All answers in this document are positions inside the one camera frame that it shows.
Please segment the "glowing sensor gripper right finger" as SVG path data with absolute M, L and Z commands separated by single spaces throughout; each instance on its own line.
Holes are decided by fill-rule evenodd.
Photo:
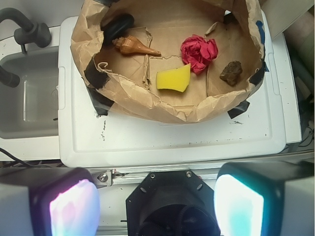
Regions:
M 225 236 L 313 236 L 312 162 L 228 162 L 214 189 L 215 214 Z

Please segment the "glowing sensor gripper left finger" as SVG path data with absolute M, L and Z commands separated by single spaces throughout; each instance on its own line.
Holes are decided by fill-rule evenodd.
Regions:
M 94 236 L 100 198 L 84 168 L 3 168 L 2 236 Z

